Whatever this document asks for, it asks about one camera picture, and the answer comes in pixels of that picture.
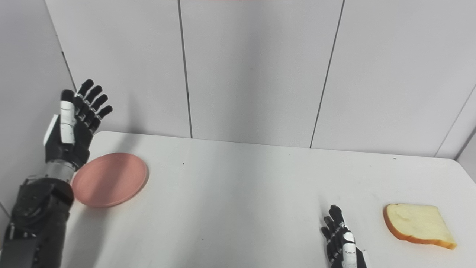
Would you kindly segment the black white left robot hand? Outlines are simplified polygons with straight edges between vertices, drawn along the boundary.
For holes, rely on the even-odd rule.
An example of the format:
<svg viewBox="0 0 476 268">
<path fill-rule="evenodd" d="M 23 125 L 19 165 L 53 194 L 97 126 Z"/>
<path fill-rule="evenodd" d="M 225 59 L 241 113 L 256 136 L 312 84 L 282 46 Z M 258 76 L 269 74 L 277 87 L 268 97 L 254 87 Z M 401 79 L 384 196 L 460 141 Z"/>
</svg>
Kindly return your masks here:
<svg viewBox="0 0 476 268">
<path fill-rule="evenodd" d="M 59 113 L 55 114 L 43 139 L 45 162 L 56 160 L 73 165 L 75 170 L 87 163 L 90 145 L 104 118 L 113 111 L 105 105 L 108 96 L 92 79 L 78 90 L 61 92 Z"/>
</svg>

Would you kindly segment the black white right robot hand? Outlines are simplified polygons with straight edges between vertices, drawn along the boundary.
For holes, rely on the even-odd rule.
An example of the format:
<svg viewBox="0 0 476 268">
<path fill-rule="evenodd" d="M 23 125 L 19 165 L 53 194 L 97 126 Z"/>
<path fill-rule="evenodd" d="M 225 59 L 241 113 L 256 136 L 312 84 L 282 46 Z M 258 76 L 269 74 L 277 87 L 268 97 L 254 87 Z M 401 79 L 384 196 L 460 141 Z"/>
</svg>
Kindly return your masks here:
<svg viewBox="0 0 476 268">
<path fill-rule="evenodd" d="M 353 232 L 347 226 L 342 210 L 331 205 L 320 228 L 326 241 L 326 255 L 331 268 L 367 268 L 364 251 L 357 245 Z"/>
</svg>

